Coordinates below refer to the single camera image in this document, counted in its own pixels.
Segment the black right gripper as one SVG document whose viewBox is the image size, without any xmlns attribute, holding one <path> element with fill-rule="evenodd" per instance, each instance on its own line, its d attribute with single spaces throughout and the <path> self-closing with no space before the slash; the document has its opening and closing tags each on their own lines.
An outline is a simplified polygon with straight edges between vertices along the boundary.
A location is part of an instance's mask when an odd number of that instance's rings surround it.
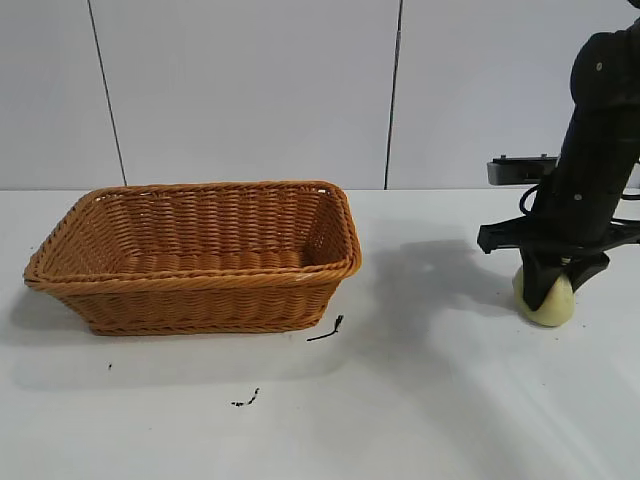
<svg viewBox="0 0 640 480">
<path fill-rule="evenodd" d="M 555 286 L 569 289 L 570 282 L 577 291 L 606 270 L 610 258 L 604 252 L 639 242 L 639 222 L 615 217 L 626 185 L 611 179 L 582 185 L 544 180 L 523 194 L 519 217 L 482 225 L 477 243 L 487 254 L 520 251 L 522 298 L 537 311 Z"/>
</svg>

